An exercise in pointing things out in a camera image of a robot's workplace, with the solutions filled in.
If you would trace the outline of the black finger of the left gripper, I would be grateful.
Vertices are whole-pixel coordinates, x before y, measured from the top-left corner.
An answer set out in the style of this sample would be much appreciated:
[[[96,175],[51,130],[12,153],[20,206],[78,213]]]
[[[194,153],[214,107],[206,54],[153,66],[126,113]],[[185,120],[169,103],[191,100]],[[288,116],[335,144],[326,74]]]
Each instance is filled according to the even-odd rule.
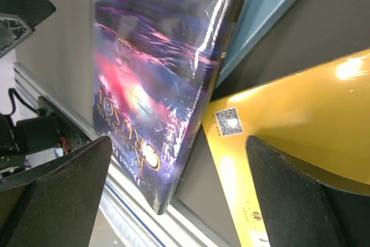
[[[1,0],[1,57],[30,37],[55,11],[49,0]]]

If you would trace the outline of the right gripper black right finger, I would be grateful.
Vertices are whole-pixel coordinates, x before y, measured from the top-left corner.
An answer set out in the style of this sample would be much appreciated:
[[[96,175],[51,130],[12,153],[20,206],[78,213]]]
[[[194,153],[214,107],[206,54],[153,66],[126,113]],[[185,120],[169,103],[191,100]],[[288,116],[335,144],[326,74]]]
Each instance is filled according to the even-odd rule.
[[[246,155],[271,246],[369,246],[369,185],[255,136]]]

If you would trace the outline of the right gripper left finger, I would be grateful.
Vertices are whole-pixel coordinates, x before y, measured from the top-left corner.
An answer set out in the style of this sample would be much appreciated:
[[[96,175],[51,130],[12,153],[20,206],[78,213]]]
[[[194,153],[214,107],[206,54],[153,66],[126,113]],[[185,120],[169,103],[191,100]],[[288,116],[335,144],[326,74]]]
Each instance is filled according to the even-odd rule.
[[[88,246],[111,156],[102,136],[1,179],[1,246]]]

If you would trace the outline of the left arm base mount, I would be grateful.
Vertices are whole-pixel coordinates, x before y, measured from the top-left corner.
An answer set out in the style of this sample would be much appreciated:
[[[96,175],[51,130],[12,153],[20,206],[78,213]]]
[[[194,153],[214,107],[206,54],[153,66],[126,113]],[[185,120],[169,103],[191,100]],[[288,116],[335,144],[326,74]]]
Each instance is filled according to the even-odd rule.
[[[46,97],[38,97],[38,107],[33,108],[14,88],[8,89],[8,96],[12,111],[1,114],[2,179],[30,169],[27,155],[53,148],[61,148],[63,154],[68,154],[90,142],[88,136]],[[36,116],[14,122],[16,99]]]

